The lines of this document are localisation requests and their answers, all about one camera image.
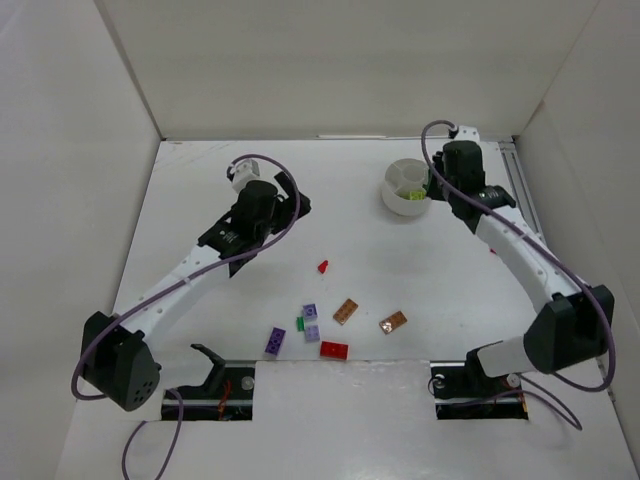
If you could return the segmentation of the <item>light purple lego brick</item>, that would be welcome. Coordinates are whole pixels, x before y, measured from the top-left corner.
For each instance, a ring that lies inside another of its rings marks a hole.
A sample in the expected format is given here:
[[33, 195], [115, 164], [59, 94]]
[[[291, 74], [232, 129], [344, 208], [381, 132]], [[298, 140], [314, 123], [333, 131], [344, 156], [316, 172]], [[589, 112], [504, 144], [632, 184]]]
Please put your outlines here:
[[314, 321], [318, 318], [318, 310], [314, 303], [303, 305], [301, 313], [305, 321]]

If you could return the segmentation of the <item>dark purple lego brick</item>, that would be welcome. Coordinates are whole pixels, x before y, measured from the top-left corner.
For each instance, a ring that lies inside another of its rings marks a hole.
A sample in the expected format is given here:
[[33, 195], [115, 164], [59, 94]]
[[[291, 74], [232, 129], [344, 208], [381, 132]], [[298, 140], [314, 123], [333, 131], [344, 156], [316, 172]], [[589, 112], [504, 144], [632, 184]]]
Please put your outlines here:
[[267, 355], [277, 357], [280, 353], [283, 341], [286, 336], [286, 330], [278, 327], [273, 327], [267, 341], [264, 352]]

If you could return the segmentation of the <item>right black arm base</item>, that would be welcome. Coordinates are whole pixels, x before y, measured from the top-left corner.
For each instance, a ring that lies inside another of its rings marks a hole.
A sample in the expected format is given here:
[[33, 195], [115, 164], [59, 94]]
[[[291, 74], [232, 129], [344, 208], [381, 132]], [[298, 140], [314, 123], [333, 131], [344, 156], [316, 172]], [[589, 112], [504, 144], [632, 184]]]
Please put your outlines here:
[[428, 389], [434, 396], [438, 420], [527, 420], [520, 386], [505, 377], [485, 375], [471, 354], [465, 360], [430, 362]]

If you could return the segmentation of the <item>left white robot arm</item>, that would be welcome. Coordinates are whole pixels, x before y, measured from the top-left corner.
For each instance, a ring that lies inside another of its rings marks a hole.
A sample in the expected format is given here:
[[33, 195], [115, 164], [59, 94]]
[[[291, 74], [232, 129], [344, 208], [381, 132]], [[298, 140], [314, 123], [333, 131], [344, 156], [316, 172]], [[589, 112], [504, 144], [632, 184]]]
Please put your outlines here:
[[285, 170], [273, 181], [251, 179], [231, 208], [203, 233], [190, 253], [125, 312], [95, 312], [85, 322], [74, 371], [126, 412], [140, 408], [158, 388], [162, 366], [153, 351], [209, 291], [233, 278], [281, 240], [311, 210]]

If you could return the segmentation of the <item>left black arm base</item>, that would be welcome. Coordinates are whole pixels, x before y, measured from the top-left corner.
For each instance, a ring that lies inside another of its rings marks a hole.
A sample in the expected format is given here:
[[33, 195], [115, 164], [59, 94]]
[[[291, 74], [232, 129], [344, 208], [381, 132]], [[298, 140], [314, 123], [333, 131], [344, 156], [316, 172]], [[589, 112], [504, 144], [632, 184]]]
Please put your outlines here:
[[167, 352], [158, 366], [161, 418], [239, 422], [253, 418], [256, 363], [228, 360], [202, 344]]

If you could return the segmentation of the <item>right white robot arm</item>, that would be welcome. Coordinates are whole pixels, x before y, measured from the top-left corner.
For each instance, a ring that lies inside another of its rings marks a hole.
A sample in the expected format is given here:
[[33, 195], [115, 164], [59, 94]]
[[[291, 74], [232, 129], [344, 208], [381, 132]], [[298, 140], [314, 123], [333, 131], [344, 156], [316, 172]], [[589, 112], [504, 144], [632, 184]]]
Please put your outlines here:
[[536, 314], [524, 334], [471, 351], [471, 367], [487, 378], [555, 374], [610, 352], [613, 294], [569, 273], [536, 237], [512, 196], [487, 184], [476, 142], [450, 141], [433, 156], [428, 194], [447, 202], [454, 216], [498, 255]]

